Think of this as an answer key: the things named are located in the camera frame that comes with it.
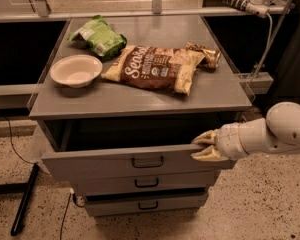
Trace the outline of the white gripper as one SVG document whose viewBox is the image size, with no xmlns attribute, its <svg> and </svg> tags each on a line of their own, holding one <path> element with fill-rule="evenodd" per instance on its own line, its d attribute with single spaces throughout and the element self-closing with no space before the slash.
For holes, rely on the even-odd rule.
<svg viewBox="0 0 300 240">
<path fill-rule="evenodd" d="M 192 143 L 210 146 L 193 153 L 191 157 L 201 162 L 221 162 L 248 157 L 249 153 L 244 149 L 243 140 L 250 132 L 251 126 L 248 123 L 225 124 L 218 130 L 206 131 L 195 137 Z"/>
</svg>

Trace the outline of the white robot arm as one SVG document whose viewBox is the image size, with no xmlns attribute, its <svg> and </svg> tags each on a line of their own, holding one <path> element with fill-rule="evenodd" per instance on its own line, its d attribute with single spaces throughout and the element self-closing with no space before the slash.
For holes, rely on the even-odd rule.
<svg viewBox="0 0 300 240">
<path fill-rule="evenodd" d="M 265 118 L 225 124 L 202 133 L 192 143 L 207 144 L 202 151 L 191 154 L 202 162 L 237 161 L 259 152 L 300 154 L 300 105 L 277 103 Z"/>
</svg>

